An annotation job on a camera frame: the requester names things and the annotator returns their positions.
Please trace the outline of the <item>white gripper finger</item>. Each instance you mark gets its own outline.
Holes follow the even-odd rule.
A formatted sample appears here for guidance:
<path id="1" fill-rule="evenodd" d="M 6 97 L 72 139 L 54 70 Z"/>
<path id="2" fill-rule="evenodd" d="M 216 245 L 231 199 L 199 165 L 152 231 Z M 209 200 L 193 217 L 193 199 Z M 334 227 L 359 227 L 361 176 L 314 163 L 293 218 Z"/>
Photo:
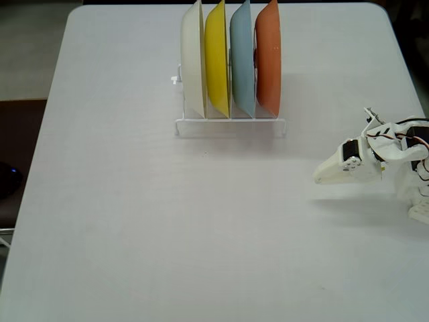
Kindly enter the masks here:
<path id="1" fill-rule="evenodd" d="M 352 157 L 343 162 L 343 173 L 337 178 L 313 178 L 316 184 L 345 184 L 354 182 L 369 182 L 365 167 L 359 158 Z"/>
<path id="2" fill-rule="evenodd" d="M 316 167 L 313 178 L 340 177 L 343 173 L 343 162 L 342 145 L 340 145 L 331 157 Z"/>

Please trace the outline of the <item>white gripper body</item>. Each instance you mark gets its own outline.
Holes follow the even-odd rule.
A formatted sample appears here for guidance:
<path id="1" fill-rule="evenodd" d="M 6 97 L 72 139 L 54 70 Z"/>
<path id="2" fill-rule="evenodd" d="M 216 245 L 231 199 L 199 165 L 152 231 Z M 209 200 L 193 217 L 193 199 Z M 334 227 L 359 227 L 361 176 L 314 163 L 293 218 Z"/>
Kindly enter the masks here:
<path id="1" fill-rule="evenodd" d="M 381 162 L 375 157 L 366 138 L 359 137 L 346 140 L 342 144 L 342 153 L 344 162 L 352 157 L 361 160 L 365 167 L 365 174 L 369 177 L 369 182 L 381 179 Z"/>

